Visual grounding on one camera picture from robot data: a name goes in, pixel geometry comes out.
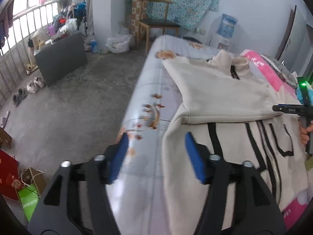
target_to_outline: screw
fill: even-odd
[[[65,167],[69,167],[71,166],[71,162],[70,161],[64,161],[64,162],[61,162],[61,167],[65,168]]]
[[[210,160],[212,161],[219,161],[221,157],[219,155],[210,155]]]
[[[94,157],[94,160],[95,161],[103,161],[105,159],[105,156],[104,155],[96,155]]]
[[[244,167],[252,168],[253,167],[253,163],[250,162],[250,161],[244,161]]]

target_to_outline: green bag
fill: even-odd
[[[18,196],[20,198],[26,218],[28,221],[30,221],[39,201],[35,185],[31,184],[30,186],[20,190],[18,192]]]

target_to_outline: shoe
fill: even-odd
[[[29,93],[35,94],[38,91],[38,87],[37,87],[37,85],[34,82],[29,82],[27,84],[27,91]]]
[[[41,77],[35,77],[34,83],[40,88],[43,88],[46,85],[45,81]]]
[[[18,97],[18,94],[13,95],[12,101],[13,101],[13,104],[14,104],[15,106],[17,106],[17,105],[19,104],[19,97]]]
[[[24,99],[26,97],[27,93],[25,88],[21,87],[18,89],[18,97]]]

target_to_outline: chair seat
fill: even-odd
[[[147,19],[142,19],[140,20],[141,23],[144,23],[145,25],[148,26],[175,26],[175,27],[180,27],[179,24],[176,22],[172,22],[166,19],[154,19],[154,18],[147,18]]]

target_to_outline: power outlet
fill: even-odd
[[[205,29],[196,28],[195,32],[198,33],[198,34],[201,34],[201,35],[205,35],[206,30]]]

